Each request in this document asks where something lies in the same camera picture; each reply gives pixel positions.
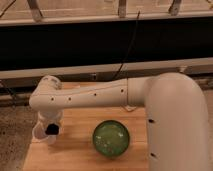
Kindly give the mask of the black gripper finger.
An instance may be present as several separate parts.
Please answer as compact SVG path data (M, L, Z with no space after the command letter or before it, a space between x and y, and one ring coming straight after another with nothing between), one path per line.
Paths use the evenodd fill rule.
M58 135L59 134L59 126L56 124L49 124L45 130L47 135Z

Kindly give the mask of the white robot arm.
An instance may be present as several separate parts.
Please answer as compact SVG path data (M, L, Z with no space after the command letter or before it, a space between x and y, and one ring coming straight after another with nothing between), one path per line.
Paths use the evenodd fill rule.
M143 107L149 171L213 171L206 99L185 74L124 78L74 89L63 89L58 78L48 75L29 104L41 123L57 121L66 108Z

